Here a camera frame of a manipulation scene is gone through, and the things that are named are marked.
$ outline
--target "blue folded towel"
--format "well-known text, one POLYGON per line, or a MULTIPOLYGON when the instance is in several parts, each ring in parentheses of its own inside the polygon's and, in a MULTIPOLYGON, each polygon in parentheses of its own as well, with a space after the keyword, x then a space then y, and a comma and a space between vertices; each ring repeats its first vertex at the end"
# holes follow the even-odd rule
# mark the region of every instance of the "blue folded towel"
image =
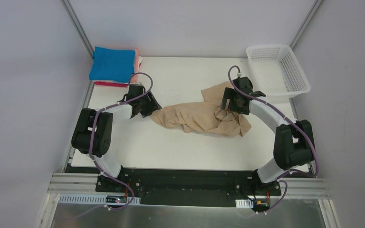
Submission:
POLYGON ((96 47, 90 80, 128 82, 134 72, 135 51, 96 47))

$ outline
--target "brown towel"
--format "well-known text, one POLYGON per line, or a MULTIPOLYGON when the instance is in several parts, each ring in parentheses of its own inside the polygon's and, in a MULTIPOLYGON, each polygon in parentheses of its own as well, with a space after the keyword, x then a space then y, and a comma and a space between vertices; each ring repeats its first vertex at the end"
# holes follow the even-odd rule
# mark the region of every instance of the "brown towel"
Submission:
POLYGON ((185 133, 193 131, 226 136, 245 135, 251 124, 241 114, 221 110, 224 88, 232 88, 230 82, 202 90, 204 102, 176 104, 152 113, 152 120, 165 128, 182 126, 185 133))

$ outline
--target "white laundry basket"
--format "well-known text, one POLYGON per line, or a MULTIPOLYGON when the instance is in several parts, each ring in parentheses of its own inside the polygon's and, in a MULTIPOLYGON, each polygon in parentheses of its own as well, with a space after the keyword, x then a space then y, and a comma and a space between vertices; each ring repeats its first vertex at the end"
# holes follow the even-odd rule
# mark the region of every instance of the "white laundry basket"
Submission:
POLYGON ((254 87, 268 97, 291 98, 310 91, 310 84, 289 46, 253 46, 246 52, 254 87))

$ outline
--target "white table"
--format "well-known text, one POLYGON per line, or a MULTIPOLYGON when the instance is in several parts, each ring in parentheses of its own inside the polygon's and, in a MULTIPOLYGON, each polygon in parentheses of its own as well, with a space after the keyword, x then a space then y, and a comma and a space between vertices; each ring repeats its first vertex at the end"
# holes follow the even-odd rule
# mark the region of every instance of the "white table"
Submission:
MULTIPOLYGON (((238 65, 248 76, 247 59, 144 57, 140 72, 153 80, 153 95, 162 107, 203 101, 201 90, 228 80, 227 72, 238 65)), ((143 75, 139 81, 146 88, 150 81, 143 75)), ((121 100, 126 88, 95 86, 89 108, 102 108, 121 100)), ((293 117, 288 99, 275 104, 293 117)), ((221 137, 169 130, 141 115, 113 126, 109 152, 126 168, 189 169, 189 170, 255 170, 273 157, 274 133, 256 116, 248 115, 252 125, 244 136, 221 137)), ((73 167, 94 167, 92 161, 78 150, 73 167)), ((307 171, 307 165, 300 167, 307 171)))

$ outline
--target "white wall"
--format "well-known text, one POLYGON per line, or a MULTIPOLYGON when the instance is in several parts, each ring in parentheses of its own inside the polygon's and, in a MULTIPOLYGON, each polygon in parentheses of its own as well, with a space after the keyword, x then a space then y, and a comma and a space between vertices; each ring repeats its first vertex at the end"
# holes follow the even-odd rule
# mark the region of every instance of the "white wall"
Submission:
POLYGON ((142 56, 246 57, 290 44, 314 0, 71 0, 92 46, 142 56))
POLYGON ((91 62, 59 0, 0 0, 0 227, 36 225, 91 62))
POLYGON ((297 110, 313 124, 321 176, 342 227, 365 227, 365 1, 325 1, 295 54, 311 84, 297 110))

